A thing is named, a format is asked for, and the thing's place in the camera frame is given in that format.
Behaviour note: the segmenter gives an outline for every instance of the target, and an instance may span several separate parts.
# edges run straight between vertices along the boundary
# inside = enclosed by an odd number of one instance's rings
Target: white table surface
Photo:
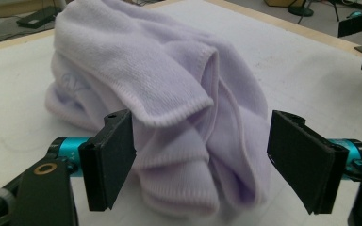
[[[306,118],[324,137],[362,140],[361,57],[204,1],[179,1],[153,10],[232,42],[251,67],[273,109]],[[0,186],[41,159],[62,136],[93,136],[44,108],[53,81],[53,37],[0,49]],[[83,181],[72,179],[80,225],[347,225],[358,184],[342,182],[332,215],[309,216],[272,169],[271,198],[261,207],[210,218],[179,219],[147,207],[131,175],[112,211],[88,210]]]

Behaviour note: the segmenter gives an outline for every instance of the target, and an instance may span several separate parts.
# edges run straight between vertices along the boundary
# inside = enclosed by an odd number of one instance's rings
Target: folded cloth
[[[129,108],[144,200],[176,216],[265,201],[270,164],[264,94],[234,47],[120,0],[77,0],[60,13],[45,104],[97,131]]]

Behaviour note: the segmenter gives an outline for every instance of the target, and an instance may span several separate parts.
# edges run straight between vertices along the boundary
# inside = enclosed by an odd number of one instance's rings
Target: fabric fold
[[[266,200],[267,103],[232,44],[120,0],[73,1],[54,44],[47,109],[98,131],[129,108],[147,204],[195,216],[220,196],[237,209]]]

